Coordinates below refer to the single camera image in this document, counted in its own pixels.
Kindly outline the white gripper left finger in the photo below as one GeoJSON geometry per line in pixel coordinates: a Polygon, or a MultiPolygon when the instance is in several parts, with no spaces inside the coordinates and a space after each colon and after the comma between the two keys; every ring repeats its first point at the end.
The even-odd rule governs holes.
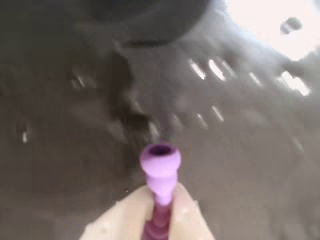
{"type": "Polygon", "coordinates": [[[142,186],[89,223],[82,240],[140,240],[154,211],[154,196],[142,186]]]}

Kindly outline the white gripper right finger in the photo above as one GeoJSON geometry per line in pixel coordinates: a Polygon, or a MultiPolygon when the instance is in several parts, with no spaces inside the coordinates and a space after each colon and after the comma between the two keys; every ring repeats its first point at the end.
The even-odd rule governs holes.
{"type": "Polygon", "coordinates": [[[169,227],[170,240],[215,240],[198,202],[178,183],[174,194],[169,227]]]}

